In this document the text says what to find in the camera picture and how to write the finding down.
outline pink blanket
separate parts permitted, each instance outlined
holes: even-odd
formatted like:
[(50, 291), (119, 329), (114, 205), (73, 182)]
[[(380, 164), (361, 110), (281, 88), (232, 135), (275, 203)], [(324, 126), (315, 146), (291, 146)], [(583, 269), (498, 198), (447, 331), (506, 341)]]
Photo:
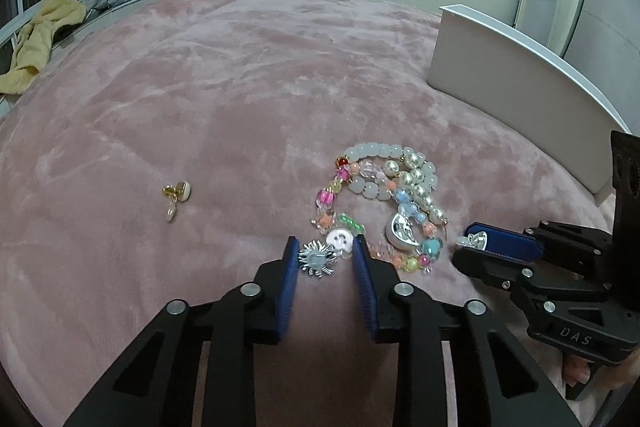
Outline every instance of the pink blanket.
[[(44, 427), (167, 301), (218, 299), (288, 235), (317, 238), (316, 192), (350, 144), (425, 152), (450, 241), (474, 220), (610, 227), (610, 201), (604, 215), (529, 141), (425, 83), (437, 33), (436, 16), (362, 0), (161, 0), (50, 63), (0, 125), (0, 360)], [(161, 189), (181, 179), (168, 224)], [(382, 239), (388, 202), (340, 205)], [(562, 387), (560, 352), (449, 255), (406, 279), (484, 299)], [(390, 425), (396, 352), (369, 341), (350, 262), (300, 279), (286, 341), (256, 350), (258, 425)], [(573, 405), (584, 423), (601, 399)]]

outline silver screw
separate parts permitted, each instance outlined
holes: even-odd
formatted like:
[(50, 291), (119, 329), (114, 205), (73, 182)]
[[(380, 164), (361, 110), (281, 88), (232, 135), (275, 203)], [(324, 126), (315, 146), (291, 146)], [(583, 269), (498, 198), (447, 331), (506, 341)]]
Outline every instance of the silver screw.
[(399, 282), (394, 286), (394, 292), (402, 297), (408, 297), (414, 292), (414, 287), (408, 282)]
[(187, 303), (181, 301), (180, 299), (175, 299), (175, 301), (171, 301), (166, 306), (166, 311), (172, 315), (180, 315), (183, 311), (187, 309)]
[(247, 284), (242, 285), (240, 293), (246, 297), (255, 297), (261, 290), (262, 288), (260, 288), (259, 284), (256, 284), (255, 282), (248, 282)]
[(486, 311), (486, 304), (482, 301), (469, 301), (469, 304), (466, 305), (466, 309), (474, 315), (482, 315)]

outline yellow blanket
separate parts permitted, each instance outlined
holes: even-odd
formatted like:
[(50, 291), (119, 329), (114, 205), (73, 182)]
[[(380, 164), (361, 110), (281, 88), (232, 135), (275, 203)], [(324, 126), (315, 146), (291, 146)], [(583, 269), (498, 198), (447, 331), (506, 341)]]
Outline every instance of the yellow blanket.
[(46, 0), (40, 11), (18, 33), (11, 69), (0, 74), (0, 92), (24, 93), (49, 62), (53, 35), (62, 26), (79, 24), (86, 8), (76, 0)]

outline earring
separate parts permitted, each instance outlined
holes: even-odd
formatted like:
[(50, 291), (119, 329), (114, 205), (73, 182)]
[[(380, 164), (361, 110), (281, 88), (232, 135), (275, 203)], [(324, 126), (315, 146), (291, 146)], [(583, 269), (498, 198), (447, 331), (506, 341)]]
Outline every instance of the earring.
[(167, 222), (170, 222), (175, 216), (175, 203), (178, 201), (180, 201), (180, 203), (184, 203), (189, 199), (189, 196), (191, 195), (191, 185), (189, 182), (185, 181), (178, 182), (175, 187), (173, 185), (167, 185), (162, 189), (162, 195), (169, 199), (169, 208), (166, 211), (166, 220)]

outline teal bead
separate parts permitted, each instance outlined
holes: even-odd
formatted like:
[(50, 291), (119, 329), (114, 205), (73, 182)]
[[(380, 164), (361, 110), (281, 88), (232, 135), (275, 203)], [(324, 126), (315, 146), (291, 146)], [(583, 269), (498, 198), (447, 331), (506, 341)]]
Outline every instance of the teal bead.
[(431, 259), (432, 261), (437, 261), (438, 257), (440, 257), (441, 248), (442, 241), (437, 237), (425, 239), (420, 247), (422, 253), (428, 255), (429, 259)]

